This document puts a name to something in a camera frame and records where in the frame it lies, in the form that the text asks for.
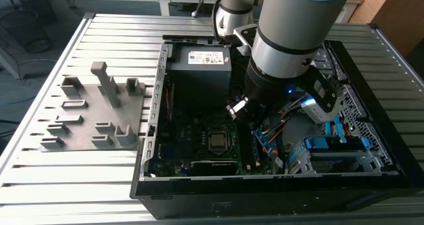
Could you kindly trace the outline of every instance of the blue cable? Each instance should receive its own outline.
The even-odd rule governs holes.
[[[30,101],[33,99],[35,99],[37,96],[31,97],[31,98],[27,98],[25,100],[21,100],[21,101],[15,101],[15,102],[0,102],[0,105],[10,105],[10,104],[17,104],[17,103],[22,103],[22,102],[26,102],[26,101]]]

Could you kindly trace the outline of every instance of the power supply label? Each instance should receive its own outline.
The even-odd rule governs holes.
[[[190,65],[223,65],[225,54],[222,51],[191,51],[189,53]]]

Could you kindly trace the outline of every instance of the motherboard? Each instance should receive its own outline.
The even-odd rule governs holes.
[[[273,173],[270,157],[259,153],[262,145],[251,131],[241,138],[241,129],[227,112],[174,114],[170,130],[161,135],[158,158],[151,167],[158,177]],[[246,146],[255,151],[254,155],[245,153]],[[254,156],[255,166],[247,164],[247,156]]]

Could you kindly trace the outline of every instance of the orange wire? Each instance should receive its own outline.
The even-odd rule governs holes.
[[[282,127],[282,129],[278,131],[278,133],[274,135],[274,137],[271,138],[271,140],[269,141],[269,143],[271,143],[274,141],[274,139],[278,137],[278,135],[281,134],[281,132],[283,131],[285,127]]]
[[[349,127],[347,127],[346,124],[343,124],[343,131],[345,131],[345,133],[346,133],[347,136],[353,136],[353,134],[351,134],[351,132],[350,132],[350,129],[349,129]]]

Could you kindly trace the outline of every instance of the aluminum extrusion table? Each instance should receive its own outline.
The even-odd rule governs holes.
[[[98,14],[85,18],[0,157],[0,224],[131,224],[154,223],[139,201],[130,199],[137,151],[71,151],[42,153],[39,140],[55,107],[63,101],[65,76],[99,83],[94,61],[106,61],[117,82],[138,77],[153,95],[162,35],[213,35],[210,19]],[[341,40],[359,66],[409,147],[424,167],[423,81],[379,30],[369,25],[338,24],[329,39]],[[151,99],[145,102],[141,136],[147,131]],[[279,221],[329,224],[423,223],[424,193],[393,198],[354,213],[233,218],[210,223]]]

